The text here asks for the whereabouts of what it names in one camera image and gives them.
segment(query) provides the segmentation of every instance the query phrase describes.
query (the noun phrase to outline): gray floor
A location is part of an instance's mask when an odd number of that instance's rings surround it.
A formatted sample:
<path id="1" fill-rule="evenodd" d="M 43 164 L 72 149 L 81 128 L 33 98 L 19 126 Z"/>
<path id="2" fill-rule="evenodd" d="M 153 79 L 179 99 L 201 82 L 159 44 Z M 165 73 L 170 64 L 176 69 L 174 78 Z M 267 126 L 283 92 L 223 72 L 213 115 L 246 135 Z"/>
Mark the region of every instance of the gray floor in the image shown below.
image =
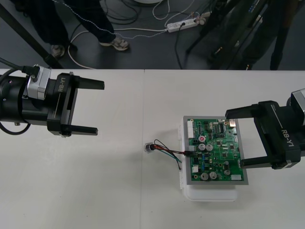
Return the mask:
<path id="1" fill-rule="evenodd" d="M 8 0 L 0 0 L 6 9 L 8 9 L 14 17 L 34 36 L 39 43 L 47 50 L 50 46 L 45 44 L 37 35 L 29 18 L 25 18 L 21 13 L 15 11 L 14 6 Z M 126 8 L 119 0 L 109 0 L 108 6 L 122 15 L 129 16 L 133 12 Z M 171 11 L 181 11 L 185 9 L 191 1 L 170 0 Z M 207 2 L 207 0 L 195 0 L 194 5 L 187 11 L 191 12 L 198 6 Z M 78 20 L 63 5 L 58 5 L 59 15 L 64 21 L 69 34 L 78 25 Z M 162 3 L 156 10 L 156 14 L 167 12 L 167 5 Z M 160 30 L 164 28 L 166 20 L 158 21 L 152 17 L 152 8 L 143 8 L 140 18 L 145 20 L 137 21 L 132 25 L 120 26 L 114 25 L 115 28 L 147 28 Z M 179 21 L 185 18 L 180 15 L 171 22 Z M 282 59 L 280 70 L 305 70 L 305 30 L 304 30 L 305 8 L 303 8 L 295 17 L 287 38 L 284 57 Z M 0 20 L 0 49 L 1 57 L 19 65 L 40 64 L 46 66 L 42 58 L 3 20 Z M 209 69 L 206 57 L 217 46 L 217 40 L 222 27 L 217 28 L 209 34 L 194 49 L 188 59 L 185 59 L 185 50 L 198 37 L 201 27 L 187 29 L 181 31 L 178 53 L 186 69 Z M 76 33 L 85 30 L 80 27 Z M 120 31 L 120 34 L 126 37 L 132 37 L 137 34 L 153 35 L 154 32 L 149 31 Z M 128 40 L 131 49 L 128 52 L 118 52 L 113 48 L 104 48 L 98 44 L 97 39 L 90 33 L 81 35 L 74 42 L 78 47 L 77 52 L 72 52 L 73 57 L 81 64 L 96 69 L 178 69 L 174 53 L 174 43 L 177 33 L 163 33 L 153 38 L 135 38 Z M 254 66 L 254 70 L 268 70 L 270 57 L 274 49 L 274 44 L 270 47 L 266 55 Z M 71 61 L 68 55 L 65 55 L 60 63 L 67 69 L 81 68 Z M 0 68 L 7 68 L 0 63 Z"/>

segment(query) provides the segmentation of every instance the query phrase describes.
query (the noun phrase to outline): power strip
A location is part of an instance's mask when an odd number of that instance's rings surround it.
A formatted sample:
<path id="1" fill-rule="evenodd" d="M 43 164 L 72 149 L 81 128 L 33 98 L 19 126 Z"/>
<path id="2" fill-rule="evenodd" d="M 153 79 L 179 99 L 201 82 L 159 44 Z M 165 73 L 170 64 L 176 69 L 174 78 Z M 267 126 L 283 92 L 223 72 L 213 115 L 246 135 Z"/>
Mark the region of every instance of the power strip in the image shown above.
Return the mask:
<path id="1" fill-rule="evenodd" d="M 185 25 L 182 26 L 180 30 L 185 30 L 185 29 L 195 27 L 195 26 L 198 25 L 198 23 L 194 22 L 194 19 L 187 19 L 187 20 L 184 20 L 184 21 L 167 24 L 167 26 L 166 26 L 167 31 L 168 32 L 178 31 L 182 23 L 185 23 Z"/>

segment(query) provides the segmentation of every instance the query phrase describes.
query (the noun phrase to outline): sneaker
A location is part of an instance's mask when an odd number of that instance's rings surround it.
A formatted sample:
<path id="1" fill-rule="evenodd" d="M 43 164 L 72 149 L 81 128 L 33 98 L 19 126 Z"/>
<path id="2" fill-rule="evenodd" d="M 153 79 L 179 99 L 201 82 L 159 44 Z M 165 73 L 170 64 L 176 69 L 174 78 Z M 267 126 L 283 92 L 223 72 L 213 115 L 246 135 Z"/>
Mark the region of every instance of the sneaker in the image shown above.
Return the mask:
<path id="1" fill-rule="evenodd" d="M 52 45 L 51 54 L 55 58 L 61 58 L 65 54 L 65 47 L 63 45 Z"/>
<path id="2" fill-rule="evenodd" d="M 238 70 L 250 71 L 252 70 L 253 64 L 241 63 L 238 66 Z"/>
<path id="3" fill-rule="evenodd" d="M 100 43 L 101 46 L 113 46 L 118 51 L 125 51 L 129 48 L 129 43 L 121 38 L 114 38 L 110 43 Z"/>

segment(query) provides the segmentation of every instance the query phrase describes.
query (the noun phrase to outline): circuit board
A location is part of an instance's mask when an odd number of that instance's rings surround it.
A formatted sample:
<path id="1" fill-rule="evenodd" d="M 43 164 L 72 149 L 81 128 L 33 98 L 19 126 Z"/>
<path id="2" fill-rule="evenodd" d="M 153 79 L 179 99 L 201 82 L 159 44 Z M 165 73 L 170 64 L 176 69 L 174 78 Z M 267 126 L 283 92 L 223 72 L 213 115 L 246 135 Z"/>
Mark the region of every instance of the circuit board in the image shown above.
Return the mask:
<path id="1" fill-rule="evenodd" d="M 188 119 L 192 181 L 243 181 L 235 120 Z"/>

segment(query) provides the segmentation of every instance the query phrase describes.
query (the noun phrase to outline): connector plug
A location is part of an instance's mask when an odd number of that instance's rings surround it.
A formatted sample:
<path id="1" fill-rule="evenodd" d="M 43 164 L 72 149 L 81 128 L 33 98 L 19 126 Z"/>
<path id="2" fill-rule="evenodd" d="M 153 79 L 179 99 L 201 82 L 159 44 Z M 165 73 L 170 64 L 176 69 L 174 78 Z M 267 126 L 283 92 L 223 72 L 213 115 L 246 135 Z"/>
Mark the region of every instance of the connector plug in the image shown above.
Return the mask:
<path id="1" fill-rule="evenodd" d="M 152 142 L 146 143 L 146 144 L 144 145 L 144 151 L 145 151 L 146 153 L 149 154 L 149 153 L 151 153 L 153 150 L 155 150 L 155 148 L 154 148 Z"/>
<path id="2" fill-rule="evenodd" d="M 195 152 L 195 151 L 187 151 L 187 150 L 186 150 L 186 151 L 184 152 L 184 155 L 185 155 L 185 156 L 195 156 L 195 155 L 196 155 L 196 152 Z"/>

